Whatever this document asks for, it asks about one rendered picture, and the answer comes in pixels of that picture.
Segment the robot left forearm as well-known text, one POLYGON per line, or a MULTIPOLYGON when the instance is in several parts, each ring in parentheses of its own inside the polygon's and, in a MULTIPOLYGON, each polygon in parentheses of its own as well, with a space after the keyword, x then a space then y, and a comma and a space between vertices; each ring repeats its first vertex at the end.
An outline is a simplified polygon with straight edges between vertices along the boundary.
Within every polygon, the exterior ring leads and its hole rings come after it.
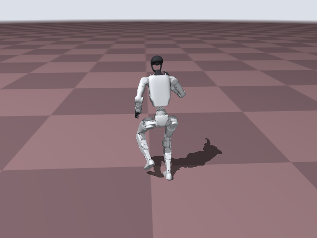
MULTIPOLYGON (((135 100, 136 100, 136 98, 135 98, 135 100)), ((142 113, 142 103, 140 104, 140 103, 135 102, 135 110, 137 113, 142 113)))

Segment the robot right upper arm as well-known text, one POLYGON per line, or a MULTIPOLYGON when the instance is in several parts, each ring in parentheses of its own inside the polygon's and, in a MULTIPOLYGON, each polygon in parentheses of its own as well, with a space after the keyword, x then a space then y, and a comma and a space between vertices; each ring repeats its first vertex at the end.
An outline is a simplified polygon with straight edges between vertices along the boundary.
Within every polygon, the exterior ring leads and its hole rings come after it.
POLYGON ((178 92, 177 93, 178 97, 183 98, 186 95, 186 93, 183 91, 182 86, 180 85, 180 83, 174 76, 170 76, 170 84, 172 84, 173 87, 178 92))

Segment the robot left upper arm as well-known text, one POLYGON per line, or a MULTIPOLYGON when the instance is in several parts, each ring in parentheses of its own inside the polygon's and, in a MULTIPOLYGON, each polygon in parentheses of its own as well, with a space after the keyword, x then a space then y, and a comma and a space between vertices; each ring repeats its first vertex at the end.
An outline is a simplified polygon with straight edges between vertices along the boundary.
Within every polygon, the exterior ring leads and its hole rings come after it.
POLYGON ((149 77, 142 77, 141 78, 138 89, 137 89, 137 96, 136 96, 136 100, 135 100, 136 103, 141 104, 143 102, 144 97, 142 97, 142 95, 145 91, 146 86, 148 85, 148 80, 149 80, 149 77))

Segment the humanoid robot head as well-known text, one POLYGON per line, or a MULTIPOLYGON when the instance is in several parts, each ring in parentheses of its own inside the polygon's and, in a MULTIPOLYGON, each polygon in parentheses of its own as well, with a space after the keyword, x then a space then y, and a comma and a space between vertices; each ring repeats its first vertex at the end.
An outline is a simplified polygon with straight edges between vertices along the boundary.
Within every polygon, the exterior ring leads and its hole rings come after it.
POLYGON ((152 57, 152 59, 151 59, 151 67, 152 67, 152 70, 155 72, 154 75, 163 75, 161 73, 162 63, 163 63, 163 59, 162 59, 161 56, 152 57), (159 65, 159 64, 160 64, 160 70, 154 70, 153 65, 159 65))

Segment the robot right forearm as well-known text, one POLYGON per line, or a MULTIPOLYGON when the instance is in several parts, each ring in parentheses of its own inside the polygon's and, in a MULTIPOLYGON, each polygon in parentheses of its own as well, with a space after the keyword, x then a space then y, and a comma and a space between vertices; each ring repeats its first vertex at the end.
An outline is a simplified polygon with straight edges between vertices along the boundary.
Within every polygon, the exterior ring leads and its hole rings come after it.
POLYGON ((171 91, 173 91, 175 94, 178 93, 178 92, 176 91, 176 89, 173 87, 173 85, 171 85, 170 89, 171 89, 171 91))

